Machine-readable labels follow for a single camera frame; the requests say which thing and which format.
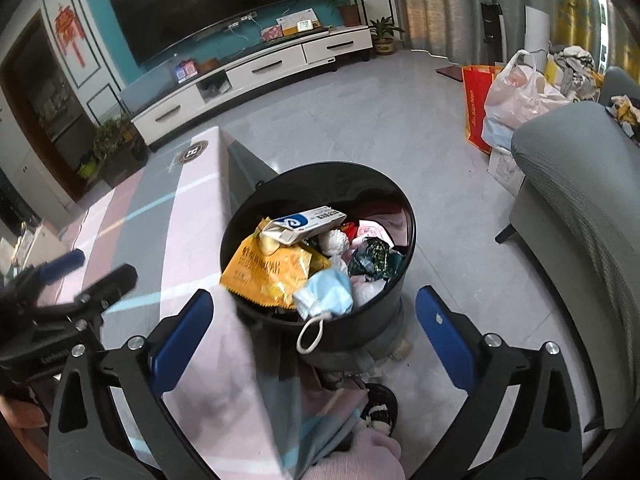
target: person's hand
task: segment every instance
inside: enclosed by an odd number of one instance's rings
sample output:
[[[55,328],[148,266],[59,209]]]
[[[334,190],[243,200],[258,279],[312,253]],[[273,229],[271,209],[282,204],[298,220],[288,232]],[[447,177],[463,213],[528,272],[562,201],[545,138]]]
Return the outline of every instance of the person's hand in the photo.
[[[400,444],[367,428],[355,433],[350,450],[331,453],[302,480],[406,480],[399,460]]]
[[[0,413],[31,458],[44,472],[48,472],[47,455],[31,440],[24,430],[44,428],[47,422],[42,410],[30,402],[0,396]]]

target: sofa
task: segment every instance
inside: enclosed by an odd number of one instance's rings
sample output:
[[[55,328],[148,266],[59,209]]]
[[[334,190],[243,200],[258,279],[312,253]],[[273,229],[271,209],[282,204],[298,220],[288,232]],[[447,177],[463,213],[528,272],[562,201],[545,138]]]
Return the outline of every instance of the sofa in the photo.
[[[619,94],[640,98],[640,86],[614,67],[598,103],[569,104],[514,133],[525,181],[496,237],[517,232],[562,297],[600,395],[592,426],[606,430],[625,425],[640,393],[640,148],[606,111]]]

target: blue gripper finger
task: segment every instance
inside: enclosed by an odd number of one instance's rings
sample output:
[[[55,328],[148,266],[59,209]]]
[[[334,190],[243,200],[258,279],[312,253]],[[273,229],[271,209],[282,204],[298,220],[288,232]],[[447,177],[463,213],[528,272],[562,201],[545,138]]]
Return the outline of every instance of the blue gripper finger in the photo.
[[[44,285],[52,285],[57,280],[84,265],[84,253],[80,249],[63,254],[52,262],[43,264],[38,271],[38,278]]]
[[[449,309],[430,286],[418,291],[415,313],[453,385],[471,394],[478,384],[474,355],[451,321]]]
[[[164,318],[156,330],[175,324],[158,348],[150,354],[149,389],[156,399],[178,384],[187,364],[213,320],[213,299],[206,290],[197,290],[180,314]]]

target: brown flower pot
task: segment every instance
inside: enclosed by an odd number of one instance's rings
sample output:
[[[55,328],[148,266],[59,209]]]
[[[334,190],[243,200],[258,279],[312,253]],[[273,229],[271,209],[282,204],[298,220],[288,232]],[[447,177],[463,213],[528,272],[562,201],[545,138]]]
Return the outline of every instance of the brown flower pot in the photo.
[[[356,4],[338,7],[340,17],[345,27],[356,27],[360,25],[360,12]]]
[[[396,51],[396,40],[394,38],[373,40],[373,48],[379,56],[390,56]]]

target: drawer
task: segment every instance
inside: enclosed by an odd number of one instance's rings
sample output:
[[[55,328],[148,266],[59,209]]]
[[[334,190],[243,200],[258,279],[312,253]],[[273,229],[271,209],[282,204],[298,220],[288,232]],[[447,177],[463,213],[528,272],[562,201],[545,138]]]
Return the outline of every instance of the drawer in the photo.
[[[306,66],[305,53],[301,45],[267,54],[248,63],[226,71],[234,90],[263,85],[295,73]]]
[[[321,40],[309,41],[309,43],[304,43],[302,47],[305,51],[306,61],[315,63],[347,52],[371,48],[371,33],[368,28],[363,28],[353,32],[334,34]]]
[[[134,118],[133,123],[145,142],[151,144],[193,119],[203,106],[204,100],[197,85],[192,85]]]

